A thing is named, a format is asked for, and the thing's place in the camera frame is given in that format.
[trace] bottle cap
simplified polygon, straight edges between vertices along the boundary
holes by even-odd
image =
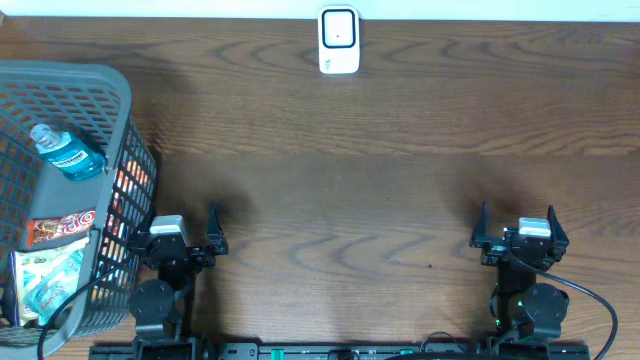
[[[31,129],[31,138],[43,148],[54,147],[60,142],[60,136],[48,125],[38,124]]]

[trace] wire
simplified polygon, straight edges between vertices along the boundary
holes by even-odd
[[[47,324],[42,328],[42,332],[40,333],[40,338],[38,339],[38,360],[44,360],[44,341],[46,340],[47,333],[49,332],[49,330],[51,330],[51,327],[53,326],[53,323],[55,322],[55,320],[58,317],[58,315],[60,315],[64,311],[64,309],[66,309],[67,306],[69,306],[69,304],[71,304],[71,302],[73,300],[75,300],[75,298],[80,296],[80,294],[82,294],[83,292],[87,291],[88,289],[94,287],[100,281],[104,280],[107,276],[113,274],[117,270],[122,269],[122,267],[127,265],[129,263],[129,261],[131,261],[136,255],[137,254],[129,255],[124,260],[122,260],[122,262],[120,264],[112,267],[111,269],[109,269],[109,271],[107,271],[104,274],[102,274],[102,276],[100,276],[100,277],[88,282],[83,287],[81,287],[80,289],[76,290],[76,292],[74,292],[71,296],[69,296],[69,298],[67,300],[65,300],[62,303],[62,305],[60,305],[58,307],[58,309],[56,309],[56,311],[53,313],[53,315],[51,315],[51,318],[49,319]]]
[[[547,274],[546,272],[543,272],[541,270],[538,270],[536,268],[534,268],[533,266],[529,266],[526,263],[524,263],[522,260],[518,259],[517,256],[515,256],[513,254],[513,252],[511,251],[511,245],[507,246],[507,253],[509,255],[511,255],[511,257],[513,258],[513,260],[515,261],[516,264],[518,264],[520,267],[524,268],[525,270],[532,272],[536,275],[540,275],[542,277],[545,277],[547,279],[551,279],[553,281],[559,282],[562,285],[566,285],[570,288],[576,289],[578,291],[580,291],[583,294],[589,295],[592,298],[598,300],[602,305],[604,305],[605,308],[607,308],[607,310],[609,310],[609,314],[611,314],[611,332],[609,333],[609,338],[607,339],[607,342],[604,344],[604,346],[602,347],[602,350],[600,350],[600,352],[598,353],[598,355],[596,355],[595,358],[593,358],[593,360],[600,360],[602,358],[604,358],[604,355],[607,353],[607,351],[609,351],[609,348],[611,348],[611,345],[613,345],[613,341],[616,339],[616,334],[618,333],[618,315],[616,315],[616,310],[613,308],[613,306],[611,306],[611,304],[609,304],[607,302],[607,300],[605,300],[603,297],[601,297],[600,295],[596,294],[595,292],[582,287],[576,283],[573,283],[569,280],[565,280],[559,276],[555,276],[555,275],[551,275],[551,274]]]
[[[456,341],[456,338],[454,338],[451,334],[449,334],[446,331],[436,331],[436,332],[432,332],[431,334],[429,334],[429,336],[427,336],[424,341],[422,342],[422,344],[420,344],[420,351],[421,352],[425,352],[426,351],[426,346],[429,343],[429,340],[437,335],[446,335],[449,337],[449,339],[451,339],[451,341],[453,341],[454,344],[456,344],[458,346],[458,349],[462,350],[462,352],[466,352],[467,350],[464,349],[462,347],[462,345],[460,345],[460,343],[458,343],[458,341]]]
[[[417,353],[417,354],[405,354],[396,355],[385,360],[514,360],[511,357],[505,356],[493,356],[485,354],[473,354],[473,353],[447,353],[447,352],[429,352],[429,353]]]

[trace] gray plastic basket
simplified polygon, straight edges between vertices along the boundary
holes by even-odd
[[[27,250],[30,219],[96,209],[78,284],[86,284],[128,256],[128,233],[152,208],[155,162],[131,119],[131,89],[100,65],[0,60],[0,246]],[[105,171],[73,183],[42,160],[29,138],[39,123],[88,134],[105,152]],[[107,331],[128,313],[138,259],[79,296],[45,354],[72,336]],[[38,329],[0,328],[2,359],[36,358]]]

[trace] bottle label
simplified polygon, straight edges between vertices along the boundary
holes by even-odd
[[[80,150],[75,155],[73,155],[68,159],[61,160],[61,161],[52,161],[51,163],[57,167],[64,168],[64,167],[69,167],[69,166],[79,164],[82,160],[86,159],[87,157],[89,157],[89,154],[87,154],[84,150]]]

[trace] white device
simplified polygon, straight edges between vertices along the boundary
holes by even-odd
[[[360,24],[351,6],[327,6],[318,16],[318,62],[325,74],[350,74],[360,67]]]

